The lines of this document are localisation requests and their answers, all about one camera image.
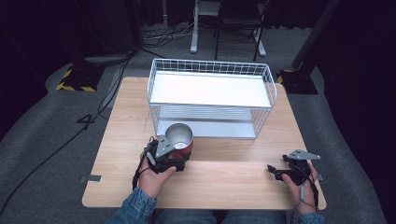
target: denim sleeve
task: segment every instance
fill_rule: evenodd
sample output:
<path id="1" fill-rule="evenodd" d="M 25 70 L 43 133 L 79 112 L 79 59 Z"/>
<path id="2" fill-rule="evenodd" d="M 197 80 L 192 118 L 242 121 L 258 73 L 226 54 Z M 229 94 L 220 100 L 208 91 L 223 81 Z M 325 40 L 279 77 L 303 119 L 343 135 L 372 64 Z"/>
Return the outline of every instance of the denim sleeve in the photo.
<path id="1" fill-rule="evenodd" d="M 145 191 L 137 187 L 122 203 L 122 207 L 107 224 L 112 223 L 147 223 L 149 216 L 157 206 L 157 201 L 150 198 Z"/>
<path id="2" fill-rule="evenodd" d="M 324 217 L 319 213 L 302 213 L 298 216 L 299 224 L 323 224 Z"/>

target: chair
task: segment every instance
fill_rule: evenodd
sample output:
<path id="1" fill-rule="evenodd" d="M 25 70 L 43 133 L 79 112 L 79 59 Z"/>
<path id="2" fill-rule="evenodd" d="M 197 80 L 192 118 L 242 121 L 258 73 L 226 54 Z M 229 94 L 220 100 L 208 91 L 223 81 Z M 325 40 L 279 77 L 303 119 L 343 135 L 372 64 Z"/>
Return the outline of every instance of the chair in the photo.
<path id="1" fill-rule="evenodd" d="M 256 61 L 257 53 L 259 52 L 260 41 L 262 39 L 262 21 L 264 12 L 268 8 L 270 1 L 271 0 L 220 0 L 218 22 L 215 30 L 215 60 L 218 58 L 219 42 L 247 43 L 246 40 L 221 40 L 219 38 L 220 30 L 231 28 L 235 30 L 251 29 L 247 39 L 252 37 L 255 42 L 256 48 L 253 61 Z M 258 3 L 264 6 L 263 10 L 260 10 Z"/>

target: wooden table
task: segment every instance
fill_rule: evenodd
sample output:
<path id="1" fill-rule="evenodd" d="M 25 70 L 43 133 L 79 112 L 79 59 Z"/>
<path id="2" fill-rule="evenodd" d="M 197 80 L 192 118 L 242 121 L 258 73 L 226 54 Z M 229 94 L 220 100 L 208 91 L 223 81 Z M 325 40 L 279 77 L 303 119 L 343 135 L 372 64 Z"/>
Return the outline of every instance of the wooden table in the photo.
<path id="1" fill-rule="evenodd" d="M 120 207 L 132 192 L 139 155 L 154 135 L 147 83 L 146 77 L 122 81 L 92 167 L 92 175 L 102 179 L 89 182 L 82 198 L 87 207 Z M 165 183 L 158 207 L 292 209 L 286 185 L 275 180 L 267 164 L 289 169 L 282 155 L 305 145 L 283 87 L 276 88 L 276 105 L 257 139 L 195 138 L 191 159 Z M 317 186 L 324 209 L 318 181 Z"/>

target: metal bracket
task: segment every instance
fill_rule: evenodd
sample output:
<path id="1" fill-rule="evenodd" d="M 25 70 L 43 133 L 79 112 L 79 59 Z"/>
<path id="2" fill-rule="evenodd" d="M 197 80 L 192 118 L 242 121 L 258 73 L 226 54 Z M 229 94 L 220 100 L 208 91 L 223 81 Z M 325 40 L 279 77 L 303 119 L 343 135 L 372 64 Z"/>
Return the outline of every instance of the metal bracket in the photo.
<path id="1" fill-rule="evenodd" d="M 148 160 L 151 162 L 151 164 L 155 165 L 155 160 L 152 158 L 151 153 L 148 152 L 146 155 L 148 156 Z"/>
<path id="2" fill-rule="evenodd" d="M 81 176 L 79 178 L 79 183 L 80 184 L 87 184 L 88 182 L 97 182 L 99 183 L 102 180 L 101 175 L 89 175 L 89 176 Z"/>
<path id="3" fill-rule="evenodd" d="M 155 158 L 160 158 L 161 156 L 165 155 L 166 153 L 172 151 L 174 148 L 169 141 L 163 135 L 160 135 L 160 141 L 158 142 L 157 152 L 155 153 Z"/>
<path id="4" fill-rule="evenodd" d="M 296 149 L 288 155 L 289 159 L 294 159 L 297 161 L 304 161 L 304 160 L 320 160 L 319 155 L 315 155 L 306 151 L 302 151 L 300 149 Z"/>

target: white wire basket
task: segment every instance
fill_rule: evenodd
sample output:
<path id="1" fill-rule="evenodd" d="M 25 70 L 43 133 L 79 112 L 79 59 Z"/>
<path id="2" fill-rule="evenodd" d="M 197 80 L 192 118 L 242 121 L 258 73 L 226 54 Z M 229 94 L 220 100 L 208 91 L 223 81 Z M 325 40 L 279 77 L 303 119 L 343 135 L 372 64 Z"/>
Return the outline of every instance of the white wire basket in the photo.
<path id="1" fill-rule="evenodd" d="M 276 102 L 264 63 L 154 59 L 148 104 L 156 135 L 175 123 L 194 137 L 255 139 Z"/>

